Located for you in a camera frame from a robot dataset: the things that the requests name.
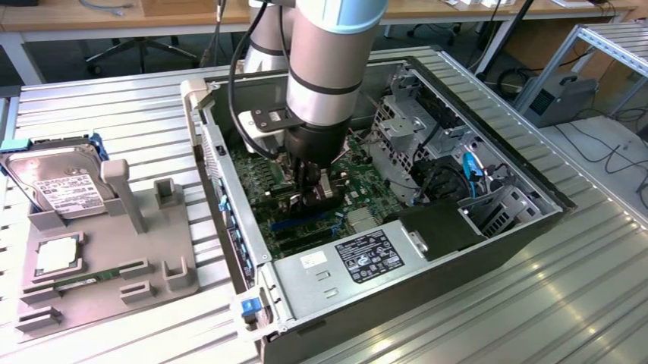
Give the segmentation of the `silver finned heatsink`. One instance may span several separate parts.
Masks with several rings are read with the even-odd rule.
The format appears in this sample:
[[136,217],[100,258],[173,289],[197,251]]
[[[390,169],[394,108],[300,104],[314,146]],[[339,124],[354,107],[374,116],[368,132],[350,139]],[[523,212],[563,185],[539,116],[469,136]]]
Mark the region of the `silver finned heatsink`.
[[352,210],[347,214],[347,221],[355,233],[379,226],[378,220],[367,208]]

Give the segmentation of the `green RAM stick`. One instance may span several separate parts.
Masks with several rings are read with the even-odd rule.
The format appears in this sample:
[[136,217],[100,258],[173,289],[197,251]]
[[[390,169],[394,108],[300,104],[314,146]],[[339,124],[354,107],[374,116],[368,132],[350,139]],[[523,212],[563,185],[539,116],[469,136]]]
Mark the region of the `green RAM stick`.
[[30,284],[22,287],[21,293],[34,293],[49,288],[53,288],[54,290],[68,290],[76,287],[81,287],[86,284],[96,284],[104,281],[109,281],[118,277],[118,268],[109,268],[97,272],[80,274],[78,276],[68,276],[62,278],[49,279],[36,284]]

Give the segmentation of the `grey plastic parts rack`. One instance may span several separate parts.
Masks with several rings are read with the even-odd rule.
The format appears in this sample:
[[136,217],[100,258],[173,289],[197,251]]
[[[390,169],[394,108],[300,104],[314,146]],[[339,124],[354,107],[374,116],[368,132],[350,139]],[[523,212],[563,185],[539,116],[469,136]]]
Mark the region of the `grey plastic parts rack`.
[[[101,163],[100,178],[113,188],[106,211],[62,219],[54,212],[30,211],[14,330],[21,341],[89,324],[110,316],[176,300],[199,290],[183,188],[169,178],[147,190],[128,186],[127,161]],[[42,242],[77,239],[77,266],[34,276]],[[68,290],[21,293],[49,279],[118,268],[120,277]]]

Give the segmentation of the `wooden desk white legs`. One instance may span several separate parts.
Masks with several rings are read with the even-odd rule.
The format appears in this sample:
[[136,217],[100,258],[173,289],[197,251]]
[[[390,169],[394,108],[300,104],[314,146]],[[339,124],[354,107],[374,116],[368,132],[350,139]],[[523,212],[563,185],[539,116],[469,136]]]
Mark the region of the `wooden desk white legs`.
[[133,4],[121,15],[81,5],[77,0],[41,0],[36,7],[0,7],[0,48],[24,84],[44,82],[29,42],[207,34],[215,29],[215,14],[147,16],[139,0],[106,0]]
[[[521,62],[530,68],[538,68],[549,61],[549,57],[558,49],[569,29],[577,20],[618,23],[638,7],[641,0],[609,0],[610,5],[602,8],[563,8],[551,0],[533,0],[521,21],[521,30],[513,30],[511,38],[503,47],[511,51],[525,51]],[[478,23],[493,20],[499,23],[493,43],[487,48],[483,59],[470,58],[477,63],[479,71],[485,67],[493,52],[503,41],[505,33],[511,29],[511,22],[521,11],[525,0],[515,0],[515,4],[494,10],[482,5],[458,5],[453,7],[440,0],[388,0],[388,7],[380,24],[392,27],[400,24],[446,24]]]

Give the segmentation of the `silver CPU chip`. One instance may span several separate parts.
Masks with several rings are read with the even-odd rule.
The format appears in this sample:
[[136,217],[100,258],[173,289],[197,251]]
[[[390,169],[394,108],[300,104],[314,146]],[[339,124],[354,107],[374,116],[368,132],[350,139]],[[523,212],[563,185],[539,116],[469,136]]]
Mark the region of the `silver CPU chip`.
[[77,239],[62,237],[42,242],[37,249],[34,276],[77,266]]

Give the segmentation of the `office chair star base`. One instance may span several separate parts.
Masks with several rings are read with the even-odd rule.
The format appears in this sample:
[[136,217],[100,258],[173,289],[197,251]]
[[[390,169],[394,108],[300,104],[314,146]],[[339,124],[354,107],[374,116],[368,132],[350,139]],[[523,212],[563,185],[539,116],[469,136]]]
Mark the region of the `office chair star base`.
[[191,67],[196,68],[199,66],[197,56],[177,47],[179,39],[176,36],[169,36],[169,40],[171,43],[164,44],[156,41],[156,37],[133,37],[124,42],[117,38],[112,38],[110,47],[106,50],[97,53],[96,55],[84,58],[85,69],[89,75],[97,76],[102,72],[102,68],[100,66],[101,61],[105,61],[108,58],[132,49],[135,49],[137,53],[137,65],[141,74],[144,74],[148,69],[145,57],[148,55],[149,49],[157,50],[175,57],[183,58],[189,62]]

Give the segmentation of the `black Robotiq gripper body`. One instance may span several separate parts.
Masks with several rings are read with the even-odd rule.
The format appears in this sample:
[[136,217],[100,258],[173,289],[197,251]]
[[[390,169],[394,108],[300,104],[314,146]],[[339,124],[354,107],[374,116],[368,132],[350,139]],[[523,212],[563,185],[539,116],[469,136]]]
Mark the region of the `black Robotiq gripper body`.
[[285,131],[285,150],[300,161],[327,168],[340,154],[348,121],[331,126],[304,123]]

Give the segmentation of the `silver power supply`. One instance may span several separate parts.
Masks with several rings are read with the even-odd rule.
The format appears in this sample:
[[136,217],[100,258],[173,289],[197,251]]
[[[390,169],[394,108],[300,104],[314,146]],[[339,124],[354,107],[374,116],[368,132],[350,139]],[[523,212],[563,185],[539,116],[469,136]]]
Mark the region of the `silver power supply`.
[[399,221],[272,263],[281,298],[298,321],[314,319],[379,293],[428,263]]

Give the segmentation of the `aluminium frame slat table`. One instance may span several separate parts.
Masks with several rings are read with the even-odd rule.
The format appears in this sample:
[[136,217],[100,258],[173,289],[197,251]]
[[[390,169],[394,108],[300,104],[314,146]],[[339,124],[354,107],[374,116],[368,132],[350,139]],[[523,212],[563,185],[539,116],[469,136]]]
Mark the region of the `aluminium frame slat table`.
[[519,113],[529,109],[545,81],[558,69],[558,64],[577,40],[582,40],[595,51],[605,53],[642,76],[641,82],[633,88],[634,92],[644,83],[648,83],[648,24],[644,22],[577,24],[558,46],[537,81],[530,84],[514,102],[514,109]]

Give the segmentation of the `silver drive cage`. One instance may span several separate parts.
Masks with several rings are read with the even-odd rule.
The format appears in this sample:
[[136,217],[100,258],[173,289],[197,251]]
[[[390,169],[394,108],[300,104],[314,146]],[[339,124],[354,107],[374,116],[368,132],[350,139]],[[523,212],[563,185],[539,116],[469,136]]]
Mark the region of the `silver drive cage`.
[[434,160],[449,151],[438,146],[440,126],[414,98],[383,96],[371,124],[367,151],[396,200],[411,204],[419,192],[411,177],[414,162]]

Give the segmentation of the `open black PC case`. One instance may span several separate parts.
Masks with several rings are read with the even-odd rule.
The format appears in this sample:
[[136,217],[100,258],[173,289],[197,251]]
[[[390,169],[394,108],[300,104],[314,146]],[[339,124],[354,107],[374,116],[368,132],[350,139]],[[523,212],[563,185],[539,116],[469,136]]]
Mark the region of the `open black PC case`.
[[[533,130],[461,68],[446,60],[435,64],[408,57],[372,60],[346,138],[351,131],[370,138],[383,96],[414,98],[440,126],[438,146],[449,154],[414,162],[411,177],[419,192],[403,209],[455,202],[486,239],[432,261],[426,259],[422,272],[379,293],[326,315],[295,320],[273,272],[279,259],[267,249],[232,162],[232,151],[240,147],[259,155],[245,146],[232,113],[283,102],[285,82],[285,72],[271,71],[184,83],[185,118],[196,124],[200,178],[233,280],[229,308],[236,333],[255,344],[264,364],[360,362],[415,338],[430,326],[432,314],[447,311],[459,290],[491,277],[574,210],[574,203],[502,132],[510,127],[519,138],[533,140]],[[423,255],[427,247],[414,232],[407,235]],[[240,301],[253,297],[261,300],[263,310],[243,317]]]

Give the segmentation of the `blue disk carrier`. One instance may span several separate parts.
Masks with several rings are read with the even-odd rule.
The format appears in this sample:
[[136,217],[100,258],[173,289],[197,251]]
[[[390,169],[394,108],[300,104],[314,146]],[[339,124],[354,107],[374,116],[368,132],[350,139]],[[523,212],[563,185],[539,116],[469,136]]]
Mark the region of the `blue disk carrier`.
[[66,147],[66,146],[77,146],[81,144],[90,144],[93,146],[94,154],[98,156],[100,161],[106,161],[109,159],[109,156],[106,154],[106,151],[102,145],[102,138],[100,137],[98,133],[93,131],[85,134],[80,134],[77,136],[68,136],[68,137],[54,138],[54,139],[4,140],[0,143],[0,155],[9,155],[10,153],[16,153],[16,152],[45,150],[45,149]]

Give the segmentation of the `long black expansion slot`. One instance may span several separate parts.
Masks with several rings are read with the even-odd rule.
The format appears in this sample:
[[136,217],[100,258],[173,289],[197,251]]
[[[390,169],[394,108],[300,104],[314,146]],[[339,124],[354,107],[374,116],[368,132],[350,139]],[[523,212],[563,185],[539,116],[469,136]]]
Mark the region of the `long black expansion slot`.
[[298,249],[302,246],[308,246],[314,243],[320,242],[322,240],[328,239],[331,235],[332,235],[331,228],[319,229],[318,231],[307,233],[294,239],[281,241],[279,243],[279,247],[281,249]]
[[304,237],[302,239],[292,239],[279,244],[279,250],[283,256],[290,256],[326,243],[330,243],[331,241],[331,237],[320,237],[316,239],[307,239]]

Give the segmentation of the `Nvidia graphics card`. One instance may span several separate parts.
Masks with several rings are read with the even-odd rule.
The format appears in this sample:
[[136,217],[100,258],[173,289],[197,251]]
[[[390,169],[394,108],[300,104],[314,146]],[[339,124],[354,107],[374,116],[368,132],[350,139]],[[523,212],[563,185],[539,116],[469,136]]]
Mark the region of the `Nvidia graphics card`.
[[290,196],[287,216],[306,218],[338,207],[342,195],[330,178],[323,175],[311,186],[298,187],[296,193]]

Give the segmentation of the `silver hard disk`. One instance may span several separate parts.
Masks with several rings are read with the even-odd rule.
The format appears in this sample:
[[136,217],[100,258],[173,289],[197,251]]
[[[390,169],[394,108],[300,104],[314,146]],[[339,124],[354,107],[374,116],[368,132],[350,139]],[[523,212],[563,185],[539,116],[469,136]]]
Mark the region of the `silver hard disk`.
[[40,212],[62,219],[102,214],[114,197],[101,182],[101,157],[89,142],[0,152],[0,166]]

